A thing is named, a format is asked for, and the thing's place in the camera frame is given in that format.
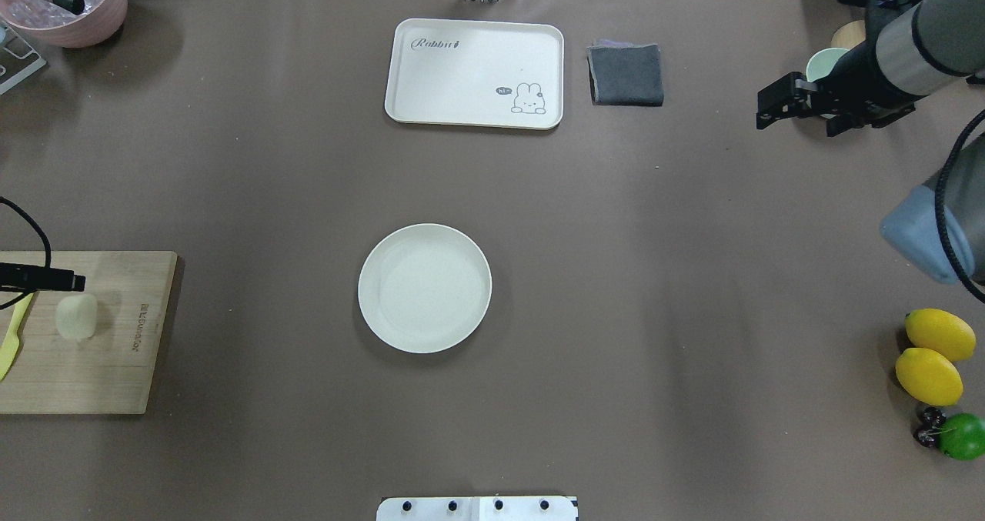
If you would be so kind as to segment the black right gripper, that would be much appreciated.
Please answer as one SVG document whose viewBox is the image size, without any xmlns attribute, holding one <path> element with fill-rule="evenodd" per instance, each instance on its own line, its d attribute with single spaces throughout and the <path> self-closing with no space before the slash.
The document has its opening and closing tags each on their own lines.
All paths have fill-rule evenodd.
<svg viewBox="0 0 985 521">
<path fill-rule="evenodd" d="M 886 128 L 913 113 L 915 101 L 915 95 L 889 82 L 877 64 L 875 45 L 864 41 L 841 55 L 816 83 L 803 73 L 787 73 L 761 89 L 756 129 L 785 118 L 820 118 L 826 135 L 833 138 L 851 129 Z"/>
</svg>

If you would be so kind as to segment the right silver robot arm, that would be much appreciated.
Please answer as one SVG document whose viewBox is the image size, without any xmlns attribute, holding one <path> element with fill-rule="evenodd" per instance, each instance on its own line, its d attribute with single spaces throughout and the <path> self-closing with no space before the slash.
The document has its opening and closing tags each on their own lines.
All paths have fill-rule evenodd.
<svg viewBox="0 0 985 521">
<path fill-rule="evenodd" d="M 865 37 L 811 82 L 789 72 L 757 94 L 756 127 L 819 117 L 826 134 L 881 129 L 919 100 L 983 72 L 984 0 L 837 0 L 864 9 Z M 884 217 L 880 232 L 943 285 L 983 289 L 983 115 L 945 165 Z"/>
</svg>

